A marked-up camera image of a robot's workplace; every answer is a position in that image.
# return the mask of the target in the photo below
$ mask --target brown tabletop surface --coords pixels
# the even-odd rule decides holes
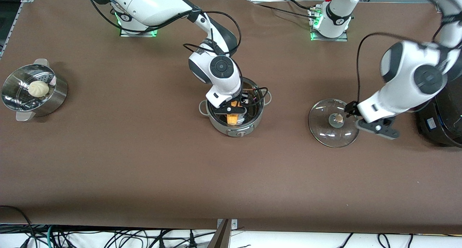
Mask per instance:
[[[2,205],[61,225],[213,228],[216,218],[238,218],[248,230],[462,230],[461,153],[428,143],[412,114],[398,116],[394,141],[361,132],[340,149],[318,143],[307,123],[319,100],[355,99],[365,35],[429,41],[440,19],[432,5],[360,3],[348,42],[333,43],[310,41],[303,17],[245,0],[192,1],[241,26],[233,58],[273,95],[256,130],[230,138],[198,112],[210,86],[191,73],[182,44],[206,34],[186,19],[156,38],[121,38],[88,0],[35,0],[20,13],[0,79],[47,58],[69,92],[55,113],[30,122],[0,106]],[[362,99],[383,86],[380,58],[394,42],[365,42]],[[3,209],[0,220],[21,217]]]

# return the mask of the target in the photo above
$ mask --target black strap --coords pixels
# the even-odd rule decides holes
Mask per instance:
[[[332,12],[332,10],[330,10],[330,3],[326,7],[326,13],[327,13],[327,16],[329,17],[329,19],[331,19],[333,21],[334,25],[336,25],[336,26],[340,26],[340,25],[344,24],[345,21],[348,21],[348,19],[351,16],[351,13],[348,16],[344,16],[344,17],[336,15],[335,13]]]
[[[456,21],[462,21],[462,12],[460,12],[458,14],[453,14],[451,16],[444,16],[441,19],[441,24],[445,25],[445,24],[448,24],[448,23],[456,22]]]

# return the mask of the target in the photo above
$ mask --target transparent lid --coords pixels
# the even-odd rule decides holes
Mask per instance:
[[[325,146],[340,148],[350,145],[358,136],[356,116],[347,118],[345,102],[325,99],[313,106],[308,115],[308,125],[313,136]]]

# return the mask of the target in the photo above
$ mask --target teal cable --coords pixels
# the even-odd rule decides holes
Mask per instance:
[[[52,227],[52,225],[50,226],[50,228],[48,228],[48,231],[47,231],[47,243],[48,243],[48,248],[52,248],[52,247],[51,247],[51,241],[50,241],[51,227]]]

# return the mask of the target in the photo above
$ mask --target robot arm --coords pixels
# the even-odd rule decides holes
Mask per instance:
[[[462,39],[462,0],[436,1],[443,11],[440,41],[418,44],[401,41],[386,51],[380,72],[386,85],[370,98],[347,105],[350,115],[361,115],[357,127],[386,138],[399,133],[390,126],[394,116],[425,103],[436,96],[462,69],[462,54],[458,48]]]
[[[110,3],[117,19],[128,36],[143,35],[151,27],[160,26],[178,16],[198,25],[207,33],[200,47],[189,57],[189,67],[204,83],[212,84],[206,94],[209,102],[219,108],[239,95],[241,76],[236,63],[230,58],[236,52],[237,39],[189,0],[92,0],[98,4]]]

